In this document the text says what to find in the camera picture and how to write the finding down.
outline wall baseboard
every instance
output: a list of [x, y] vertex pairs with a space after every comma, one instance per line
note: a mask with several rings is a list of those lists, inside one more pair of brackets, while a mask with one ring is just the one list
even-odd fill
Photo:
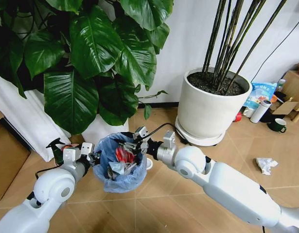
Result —
[[[178, 102], [163, 102], [163, 103], [146, 103], [150, 104], [152, 108], [174, 108], [178, 107]], [[143, 103], [139, 104], [139, 108], [144, 108], [145, 105]]]

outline green mug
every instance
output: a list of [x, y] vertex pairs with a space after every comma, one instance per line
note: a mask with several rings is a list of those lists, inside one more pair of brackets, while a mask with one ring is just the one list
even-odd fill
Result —
[[270, 128], [272, 131], [285, 133], [286, 131], [286, 122], [283, 119], [276, 118], [271, 123], [267, 124], [268, 128]]

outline white plant pot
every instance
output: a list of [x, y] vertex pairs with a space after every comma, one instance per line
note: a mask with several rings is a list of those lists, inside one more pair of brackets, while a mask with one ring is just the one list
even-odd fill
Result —
[[185, 73], [182, 93], [177, 111], [176, 126], [188, 141], [200, 146], [212, 146], [219, 143], [228, 127], [251, 93], [251, 83], [241, 76], [235, 81], [246, 91], [238, 96], [220, 96], [202, 91], [192, 86], [187, 77], [202, 68]]
[[98, 142], [109, 134], [127, 131], [129, 131], [128, 120], [126, 120], [124, 125], [111, 126], [108, 125], [98, 114], [94, 121], [82, 133], [82, 136], [86, 142], [94, 143], [95, 146], [97, 146]]

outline blue package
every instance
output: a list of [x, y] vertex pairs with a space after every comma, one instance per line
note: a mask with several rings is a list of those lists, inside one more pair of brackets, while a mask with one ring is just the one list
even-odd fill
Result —
[[271, 100], [276, 87], [276, 83], [252, 83], [252, 92], [243, 106], [257, 109], [263, 100]]
[[98, 166], [93, 166], [93, 172], [104, 183], [105, 192], [126, 193], [136, 189], [145, 179], [147, 174], [147, 157], [142, 153], [137, 154], [141, 162], [130, 174], [119, 175], [114, 181], [108, 179], [107, 168], [109, 162], [117, 162], [115, 151], [118, 143], [114, 139], [133, 142], [133, 138], [127, 137], [122, 133], [113, 133], [100, 140], [94, 152], [101, 152], [101, 163]]

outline mug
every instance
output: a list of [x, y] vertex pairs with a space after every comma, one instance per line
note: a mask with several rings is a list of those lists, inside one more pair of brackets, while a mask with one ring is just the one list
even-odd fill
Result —
[[268, 128], [270, 128], [272, 131], [281, 132], [281, 133], [285, 133], [286, 131], [286, 122], [285, 120], [282, 120], [280, 118], [274, 119], [271, 123], [267, 125]]
[[254, 112], [255, 112], [255, 109], [246, 107], [246, 109], [243, 111], [242, 115], [250, 118]]

